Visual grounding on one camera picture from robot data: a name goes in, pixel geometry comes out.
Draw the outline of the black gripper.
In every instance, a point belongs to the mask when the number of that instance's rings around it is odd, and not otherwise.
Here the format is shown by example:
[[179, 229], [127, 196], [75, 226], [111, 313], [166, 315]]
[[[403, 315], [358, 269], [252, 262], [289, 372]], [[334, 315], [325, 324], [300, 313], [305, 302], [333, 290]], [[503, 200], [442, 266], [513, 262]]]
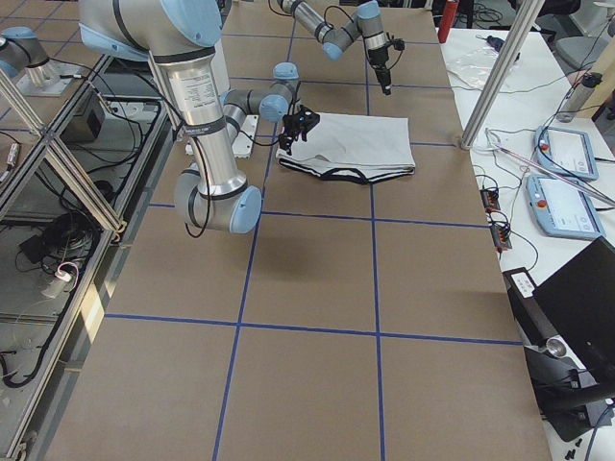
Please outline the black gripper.
[[288, 155], [292, 154], [292, 144], [301, 139], [306, 141], [308, 133], [320, 122], [320, 115], [300, 106], [299, 111], [283, 117], [283, 132], [278, 136], [279, 148]]
[[367, 48], [367, 59], [371, 68], [375, 71], [376, 78], [384, 95], [391, 94], [391, 73], [387, 63], [389, 60], [388, 46]]

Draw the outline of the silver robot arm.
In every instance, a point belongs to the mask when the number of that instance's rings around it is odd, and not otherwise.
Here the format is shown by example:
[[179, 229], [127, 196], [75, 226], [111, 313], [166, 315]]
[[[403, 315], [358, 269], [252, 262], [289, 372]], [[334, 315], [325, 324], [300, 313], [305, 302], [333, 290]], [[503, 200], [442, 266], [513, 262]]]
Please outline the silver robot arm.
[[391, 94], [391, 71], [388, 66], [389, 49], [399, 49], [398, 42], [384, 30], [381, 8], [377, 1], [359, 5], [347, 23], [336, 27], [320, 15], [307, 1], [277, 1], [284, 13], [296, 19], [322, 45], [323, 52], [332, 61], [360, 38], [366, 59], [373, 69], [384, 95]]
[[213, 67], [222, 20], [214, 1], [82, 1], [83, 43], [102, 54], [146, 61], [159, 92], [187, 135], [193, 164], [178, 179], [175, 207], [189, 227], [230, 233], [251, 231], [261, 193], [235, 162], [232, 143], [245, 117], [283, 122], [278, 136], [288, 150], [317, 126], [319, 115], [299, 104], [295, 66], [282, 63], [265, 91], [218, 93]]

